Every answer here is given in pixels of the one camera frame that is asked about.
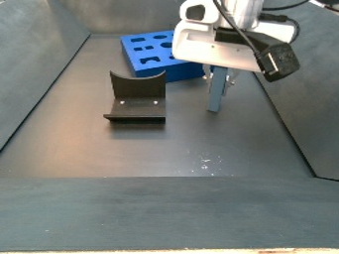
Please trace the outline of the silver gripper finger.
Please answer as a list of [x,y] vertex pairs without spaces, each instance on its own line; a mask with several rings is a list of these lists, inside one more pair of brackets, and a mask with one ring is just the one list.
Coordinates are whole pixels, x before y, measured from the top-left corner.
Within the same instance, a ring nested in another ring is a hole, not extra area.
[[208,64],[203,64],[203,71],[204,71],[204,79],[205,79],[205,81],[211,81],[212,72],[211,72],[211,66]]
[[240,72],[241,71],[236,68],[228,69],[223,95],[227,95],[228,88],[236,84],[236,78],[240,75]]

